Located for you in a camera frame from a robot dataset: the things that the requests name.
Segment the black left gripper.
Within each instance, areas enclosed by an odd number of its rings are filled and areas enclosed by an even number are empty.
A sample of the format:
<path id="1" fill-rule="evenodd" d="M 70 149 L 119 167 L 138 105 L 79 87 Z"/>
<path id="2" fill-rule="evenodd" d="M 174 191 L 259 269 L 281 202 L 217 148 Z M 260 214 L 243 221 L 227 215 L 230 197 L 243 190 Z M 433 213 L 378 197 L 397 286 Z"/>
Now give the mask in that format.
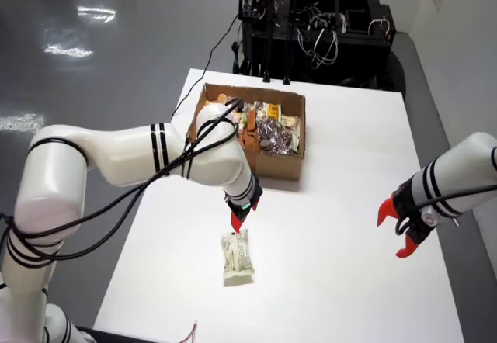
<path id="1" fill-rule="evenodd" d="M 247 182 L 232 182 L 223 190 L 224 201 L 231 210 L 231 227 L 238 234 L 250 210 L 256 211 L 262 187 L 258 179 L 249 179 Z"/>

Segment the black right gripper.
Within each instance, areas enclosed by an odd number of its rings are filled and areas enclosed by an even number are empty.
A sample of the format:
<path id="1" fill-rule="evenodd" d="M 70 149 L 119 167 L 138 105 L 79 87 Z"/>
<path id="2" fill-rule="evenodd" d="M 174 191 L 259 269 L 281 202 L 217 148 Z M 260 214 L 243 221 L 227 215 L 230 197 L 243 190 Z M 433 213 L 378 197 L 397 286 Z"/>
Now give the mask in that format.
<path id="1" fill-rule="evenodd" d="M 418 205 L 433 198 L 429 186 L 424 182 L 404 182 L 378 209 L 377 226 L 387 217 L 398 222 L 395 227 L 397 235 L 405 234 L 405 245 L 396 252 L 398 258 L 411 256 L 439 224 L 439 215 L 431 206 L 418 208 Z"/>

